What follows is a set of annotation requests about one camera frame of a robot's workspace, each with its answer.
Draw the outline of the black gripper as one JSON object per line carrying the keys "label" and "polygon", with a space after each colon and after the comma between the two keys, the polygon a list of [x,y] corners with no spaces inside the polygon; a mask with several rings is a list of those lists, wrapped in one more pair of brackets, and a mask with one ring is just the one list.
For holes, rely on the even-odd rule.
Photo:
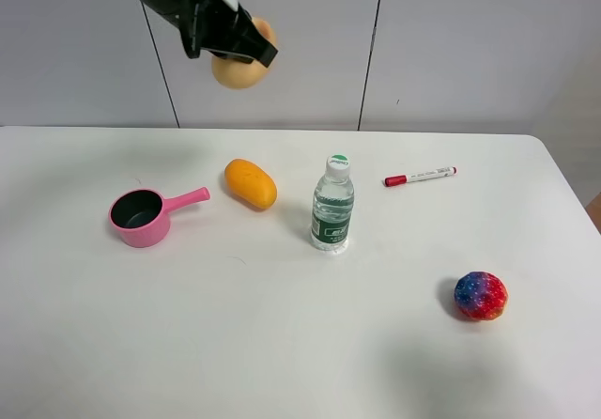
{"label": "black gripper", "polygon": [[163,18],[180,34],[184,53],[196,59],[210,54],[211,62],[254,61],[268,68],[278,50],[263,38],[239,0],[169,0]]}

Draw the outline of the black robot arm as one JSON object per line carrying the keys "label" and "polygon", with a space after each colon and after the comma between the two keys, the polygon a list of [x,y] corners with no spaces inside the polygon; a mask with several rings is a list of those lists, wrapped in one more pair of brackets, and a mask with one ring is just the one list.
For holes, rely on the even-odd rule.
{"label": "black robot arm", "polygon": [[140,0],[178,29],[186,56],[203,50],[221,59],[267,68],[278,53],[239,0]]}

